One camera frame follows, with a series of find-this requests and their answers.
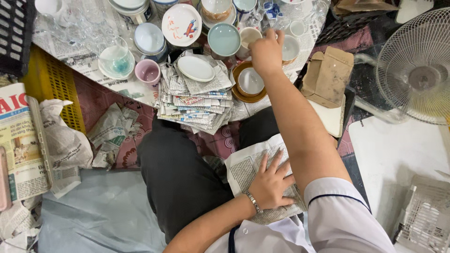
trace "stack of newspaper pieces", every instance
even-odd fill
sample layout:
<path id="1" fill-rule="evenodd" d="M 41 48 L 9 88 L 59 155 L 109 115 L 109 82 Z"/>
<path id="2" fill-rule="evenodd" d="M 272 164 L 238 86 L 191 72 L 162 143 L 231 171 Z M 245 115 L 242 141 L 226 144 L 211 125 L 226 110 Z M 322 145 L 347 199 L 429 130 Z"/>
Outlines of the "stack of newspaper pieces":
<path id="1" fill-rule="evenodd" d="M 192 128 L 194 133 L 203 131 L 215 134 L 228 124 L 233 107 L 228 70 L 220 60 L 211 56 L 185 51 L 182 56 L 194 56 L 208 62 L 214 69 L 214 79 L 199 82 L 185 76 L 175 61 L 171 66 L 162 66 L 162 80 L 156 102 L 158 118 L 177 122 Z"/>

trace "yellow plastic crate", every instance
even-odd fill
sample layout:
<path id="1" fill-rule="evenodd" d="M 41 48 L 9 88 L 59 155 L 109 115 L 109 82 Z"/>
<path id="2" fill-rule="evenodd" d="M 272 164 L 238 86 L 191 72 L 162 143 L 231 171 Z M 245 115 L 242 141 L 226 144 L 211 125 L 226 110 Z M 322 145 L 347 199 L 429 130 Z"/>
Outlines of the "yellow plastic crate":
<path id="1" fill-rule="evenodd" d="M 63 107 L 61 118 L 70 128 L 86 134 L 71 68 L 33 44 L 28 74 L 21 82 L 25 84 L 27 95 L 39 103 L 45 99 L 72 101 L 73 104 Z"/>

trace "white school uniform shirt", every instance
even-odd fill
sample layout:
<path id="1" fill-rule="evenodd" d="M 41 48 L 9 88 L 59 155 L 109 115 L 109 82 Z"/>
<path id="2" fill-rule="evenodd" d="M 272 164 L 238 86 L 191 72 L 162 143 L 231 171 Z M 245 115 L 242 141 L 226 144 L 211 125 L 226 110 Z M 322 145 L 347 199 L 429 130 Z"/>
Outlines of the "white school uniform shirt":
<path id="1" fill-rule="evenodd" d="M 348 181 L 326 177 L 312 181 L 304 193 L 308 233 L 295 219 L 267 226 L 243 221 L 234 234 L 236 253 L 350 253 L 395 252 L 386 232 L 369 211 L 361 194 Z M 206 253 L 227 253 L 229 233 Z"/>

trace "pink cup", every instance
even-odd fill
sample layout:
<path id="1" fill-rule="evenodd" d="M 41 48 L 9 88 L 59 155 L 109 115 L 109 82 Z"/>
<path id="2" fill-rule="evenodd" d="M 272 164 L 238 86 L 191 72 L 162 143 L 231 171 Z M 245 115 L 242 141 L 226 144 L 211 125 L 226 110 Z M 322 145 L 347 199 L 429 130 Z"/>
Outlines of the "pink cup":
<path id="1" fill-rule="evenodd" d="M 161 79 L 161 70 L 159 69 L 158 63 L 150 59 L 144 59 L 135 67 L 135 74 L 139 80 L 149 85 L 149 87 L 156 88 Z"/>

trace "fan grille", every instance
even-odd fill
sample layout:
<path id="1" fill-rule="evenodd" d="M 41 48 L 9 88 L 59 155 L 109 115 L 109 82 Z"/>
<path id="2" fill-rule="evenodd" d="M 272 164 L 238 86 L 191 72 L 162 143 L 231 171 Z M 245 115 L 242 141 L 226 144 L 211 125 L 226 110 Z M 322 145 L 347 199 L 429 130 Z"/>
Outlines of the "fan grille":
<path id="1" fill-rule="evenodd" d="M 378 56 L 384 98 L 409 116 L 449 125 L 450 8 L 420 15 L 398 29 Z"/>

